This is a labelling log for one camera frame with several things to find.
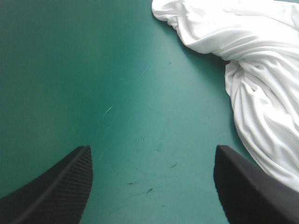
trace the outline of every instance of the scratch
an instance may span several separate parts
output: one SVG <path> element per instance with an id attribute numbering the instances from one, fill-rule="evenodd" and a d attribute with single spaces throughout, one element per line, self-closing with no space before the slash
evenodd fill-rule
<path id="1" fill-rule="evenodd" d="M 138 148 L 139 138 L 136 139 L 136 149 Z"/>
<path id="2" fill-rule="evenodd" d="M 149 61 L 148 64 L 145 66 L 144 70 L 142 71 L 142 73 L 140 74 L 140 76 L 138 77 L 138 79 L 136 80 L 136 82 L 134 83 L 134 85 L 136 85 L 136 84 L 139 82 L 140 78 L 143 76 L 143 74 L 145 73 L 145 71 L 148 69 L 149 64 L 150 64 L 150 61 Z"/>
<path id="3" fill-rule="evenodd" d="M 148 192 L 146 192 L 146 194 L 150 193 L 152 190 L 153 190 L 153 188 L 149 189 L 149 191 L 148 191 Z"/>
<path id="4" fill-rule="evenodd" d="M 103 157 L 103 155 L 105 154 L 105 152 L 112 146 L 112 144 L 113 144 L 113 142 L 111 142 L 111 143 L 109 144 L 109 146 L 107 146 L 107 148 L 101 153 L 101 155 L 99 155 L 97 161 L 94 163 L 94 166 L 93 166 L 94 169 L 97 167 L 97 165 L 98 165 L 100 159 Z"/>
<path id="5" fill-rule="evenodd" d="M 114 105 L 117 103 L 117 101 L 111 106 L 108 108 L 108 110 L 106 110 L 106 112 L 104 113 L 104 116 L 103 118 L 106 116 L 106 114 L 114 107 Z"/>
<path id="6" fill-rule="evenodd" d="M 176 164 L 174 164 L 172 167 L 170 167 L 170 169 L 175 168 L 177 166 L 177 164 L 178 164 L 178 162 Z"/>
<path id="7" fill-rule="evenodd" d="M 124 85 L 124 84 L 127 84 L 127 83 L 131 83 L 131 81 L 127 81 L 127 82 L 125 82 L 125 83 L 122 83 L 122 84 L 120 84 L 120 86 L 122 86 L 122 85 Z"/>

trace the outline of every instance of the textured black surface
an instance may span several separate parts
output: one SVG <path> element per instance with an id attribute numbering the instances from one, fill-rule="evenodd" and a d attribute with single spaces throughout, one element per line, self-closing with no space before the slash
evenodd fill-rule
<path id="1" fill-rule="evenodd" d="M 299 224 L 299 194 L 228 146 L 217 147 L 214 181 L 231 224 Z"/>
<path id="2" fill-rule="evenodd" d="M 0 199 L 0 224 L 77 224 L 92 180 L 91 149 L 78 147 L 44 174 Z"/>

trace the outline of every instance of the fabric fold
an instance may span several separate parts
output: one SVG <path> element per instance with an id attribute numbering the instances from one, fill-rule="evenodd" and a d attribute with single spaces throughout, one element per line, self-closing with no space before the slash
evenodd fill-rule
<path id="1" fill-rule="evenodd" d="M 226 66 L 237 132 L 257 164 L 299 192 L 299 4 L 153 0 L 187 47 Z"/>

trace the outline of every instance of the white fabric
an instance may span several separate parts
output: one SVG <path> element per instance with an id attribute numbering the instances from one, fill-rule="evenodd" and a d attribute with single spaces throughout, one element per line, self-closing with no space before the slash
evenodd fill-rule
<path id="1" fill-rule="evenodd" d="M 226 66 L 238 134 L 258 165 L 299 191 L 299 4 L 153 0 L 187 47 Z"/>

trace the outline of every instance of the green surface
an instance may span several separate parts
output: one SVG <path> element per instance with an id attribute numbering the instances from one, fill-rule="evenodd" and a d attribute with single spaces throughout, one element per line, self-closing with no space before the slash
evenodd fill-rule
<path id="1" fill-rule="evenodd" d="M 225 63 L 185 48 L 150 5 L 1 2 L 0 196 L 88 144 L 94 181 L 82 224 L 227 223 L 215 147 L 249 156 Z"/>

